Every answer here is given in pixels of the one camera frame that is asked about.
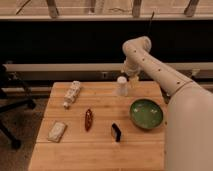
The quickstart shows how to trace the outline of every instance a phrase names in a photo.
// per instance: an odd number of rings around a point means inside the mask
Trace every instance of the green bowl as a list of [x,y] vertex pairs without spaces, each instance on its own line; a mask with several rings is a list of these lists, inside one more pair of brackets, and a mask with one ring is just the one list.
[[138,99],[130,107],[130,117],[138,127],[153,129],[163,121],[163,111],[152,100]]

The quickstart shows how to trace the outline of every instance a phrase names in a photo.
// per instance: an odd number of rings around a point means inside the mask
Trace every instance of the office chair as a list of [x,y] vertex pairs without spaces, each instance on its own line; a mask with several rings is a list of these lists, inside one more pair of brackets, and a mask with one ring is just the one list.
[[[28,88],[27,84],[21,80],[19,77],[17,77],[16,74],[9,74],[6,71],[6,68],[0,64],[0,98],[7,98],[7,94],[3,91],[2,87],[7,86],[10,81],[13,79],[17,80],[21,86],[25,90],[25,94],[27,96],[26,100],[18,101],[13,104],[9,104],[6,106],[0,106],[0,115],[3,112],[6,112],[8,110],[15,109],[19,106],[27,105],[28,108],[33,109],[35,108],[36,104],[32,100],[30,96],[30,89]],[[15,136],[12,135],[12,133],[4,126],[0,119],[0,130],[8,137],[8,139],[11,141],[11,147],[12,149],[19,149],[21,147],[21,140],[15,138]]]

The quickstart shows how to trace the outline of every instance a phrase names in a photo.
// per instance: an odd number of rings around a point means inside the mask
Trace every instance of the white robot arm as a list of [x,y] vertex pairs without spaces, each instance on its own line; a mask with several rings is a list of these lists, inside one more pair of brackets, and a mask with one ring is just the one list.
[[165,137],[166,171],[213,170],[213,95],[196,82],[152,57],[148,37],[123,44],[123,70],[130,77],[142,68],[171,95]]

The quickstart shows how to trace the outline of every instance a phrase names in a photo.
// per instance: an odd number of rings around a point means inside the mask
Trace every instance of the wooden table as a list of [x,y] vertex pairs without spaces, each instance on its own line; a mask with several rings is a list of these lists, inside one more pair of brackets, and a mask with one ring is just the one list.
[[[130,105],[148,98],[166,111],[155,82],[139,82],[127,97],[116,96],[116,82],[83,82],[76,102],[69,110],[62,106],[70,83],[55,83],[46,107],[30,171],[163,171],[164,124],[151,131],[136,127],[130,120]],[[85,112],[94,113],[92,128],[86,132]],[[47,140],[55,121],[68,125],[60,143]],[[111,125],[122,131],[121,142],[111,136]]]

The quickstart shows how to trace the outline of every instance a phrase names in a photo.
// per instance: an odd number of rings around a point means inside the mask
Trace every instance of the floor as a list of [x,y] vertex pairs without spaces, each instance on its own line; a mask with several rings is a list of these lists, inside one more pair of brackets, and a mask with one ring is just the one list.
[[[0,105],[13,101],[0,100]],[[27,171],[47,101],[48,98],[37,98],[33,110],[23,106],[0,115],[4,125],[22,140],[21,148],[13,150],[9,140],[0,131],[0,171]]]
[[[1,0],[0,15],[15,15],[17,6],[26,0]],[[103,8],[103,14],[131,13],[133,0],[96,0],[97,8]],[[55,0],[60,15],[90,14],[91,0]],[[183,13],[189,0],[143,0],[141,13],[179,14]],[[197,7],[197,13],[212,14],[213,1],[202,0]],[[19,15],[48,15],[45,0],[30,0]]]

